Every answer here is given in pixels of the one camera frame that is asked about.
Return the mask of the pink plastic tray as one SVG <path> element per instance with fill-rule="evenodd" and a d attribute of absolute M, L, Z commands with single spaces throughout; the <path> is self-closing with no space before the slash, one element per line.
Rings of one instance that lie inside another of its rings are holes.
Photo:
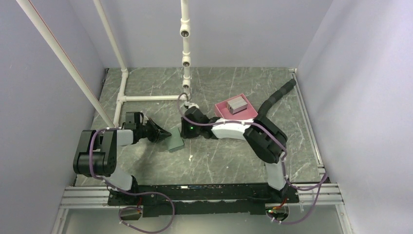
<path fill-rule="evenodd" d="M 244 94 L 239 94 L 215 104 L 214 113 L 217 117 L 230 120 L 253 119 L 258 115 Z"/>

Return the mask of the green card holder wallet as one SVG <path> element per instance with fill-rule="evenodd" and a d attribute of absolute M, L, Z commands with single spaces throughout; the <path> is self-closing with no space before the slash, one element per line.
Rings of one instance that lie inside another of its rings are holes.
<path fill-rule="evenodd" d="M 185 144 L 180 135 L 178 127 L 170 130 L 171 136 L 167 138 L 167 147 L 170 153 L 176 152 L 184 148 Z"/>

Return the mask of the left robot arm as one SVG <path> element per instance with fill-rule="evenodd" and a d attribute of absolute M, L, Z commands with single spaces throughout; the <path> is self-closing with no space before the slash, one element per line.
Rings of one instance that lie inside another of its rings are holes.
<path fill-rule="evenodd" d="M 117 148 L 134 145 L 141 139 L 158 143 L 172 134 L 141 112 L 133 113 L 118 128 L 81 132 L 73 160 L 77 175 L 100 180 L 113 191 L 121 192 L 125 203 L 135 204 L 140 198 L 136 178 L 117 167 Z"/>

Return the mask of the grey card stack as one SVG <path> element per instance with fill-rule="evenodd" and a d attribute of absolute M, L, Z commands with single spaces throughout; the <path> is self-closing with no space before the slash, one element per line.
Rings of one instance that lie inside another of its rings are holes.
<path fill-rule="evenodd" d="M 248 107 L 248 103 L 246 102 L 246 100 L 242 96 L 239 96 L 239 97 L 236 97 L 236 98 L 233 98 L 233 99 L 229 100 L 226 103 L 226 107 L 227 107 L 228 111 L 232 115 L 234 115 L 234 114 L 236 114 L 240 111 L 245 110 Z"/>

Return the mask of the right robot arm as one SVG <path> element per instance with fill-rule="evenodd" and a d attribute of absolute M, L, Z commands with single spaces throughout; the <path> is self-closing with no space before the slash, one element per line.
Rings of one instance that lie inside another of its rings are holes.
<path fill-rule="evenodd" d="M 256 156 L 265 163 L 269 198 L 281 202 L 287 196 L 286 157 L 287 136 L 265 116 L 245 120 L 229 120 L 222 117 L 208 118 L 193 106 L 181 117 L 182 138 L 238 139 L 246 141 Z"/>

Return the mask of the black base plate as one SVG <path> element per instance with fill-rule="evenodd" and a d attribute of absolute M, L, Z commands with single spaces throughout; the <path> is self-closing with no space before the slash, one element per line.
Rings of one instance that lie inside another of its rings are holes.
<path fill-rule="evenodd" d="M 271 206 L 298 203 L 297 190 L 286 186 L 281 191 L 267 183 L 138 185 L 135 194 L 110 191 L 109 206 L 134 206 L 144 217 L 176 215 L 249 213 L 264 215 Z"/>

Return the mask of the white pvc pipe frame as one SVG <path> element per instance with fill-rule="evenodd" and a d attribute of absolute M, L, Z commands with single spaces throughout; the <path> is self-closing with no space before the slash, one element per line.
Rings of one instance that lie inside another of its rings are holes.
<path fill-rule="evenodd" d="M 109 115 L 104 111 L 104 108 L 98 101 L 97 97 L 92 93 L 91 89 L 87 85 L 86 81 L 81 76 L 80 72 L 68 56 L 68 54 L 64 51 L 63 47 L 56 39 L 55 35 L 51 31 L 50 27 L 46 24 L 45 20 L 35 8 L 34 4 L 30 0 L 18 0 L 17 1 L 20 8 L 24 11 L 26 16 L 32 22 L 34 27 L 38 30 L 41 36 L 44 38 L 46 43 L 52 49 L 54 54 L 60 60 L 62 65 L 71 75 L 73 80 L 79 86 L 83 94 L 89 100 L 89 102 L 93 105 L 95 110 L 98 114 L 102 117 L 104 122 L 109 127 L 118 127 L 120 121 L 120 114 L 122 110 L 122 106 L 126 102 L 134 102 L 134 101 L 167 101 L 167 100 L 189 100 L 190 93 L 191 93 L 191 72 L 190 66 L 191 62 L 191 55 L 190 55 L 190 45 L 189 45 L 189 38 L 191 36 L 191 26 L 190 26 L 190 17 L 189 17 L 189 1 L 182 0 L 181 1 L 181 26 L 179 34 L 183 39 L 183 51 L 182 51 L 182 67 L 184 69 L 183 73 L 183 81 L 182 87 L 184 95 L 169 95 L 169 96 L 127 96 L 125 95 L 126 83 L 129 76 L 129 71 L 126 67 L 125 61 L 122 58 L 122 54 L 120 49 L 116 43 L 116 39 L 114 37 L 113 31 L 111 29 L 110 23 L 108 21 L 107 15 L 104 11 L 101 1 L 94 0 L 94 6 L 97 10 L 99 18 L 102 22 L 106 35 L 108 36 L 109 42 L 113 49 L 113 52 L 116 56 L 116 59 L 121 68 L 121 83 L 119 86 L 119 92 L 116 98 L 116 106 L 115 106 L 115 113 L 114 117 L 110 118 Z"/>

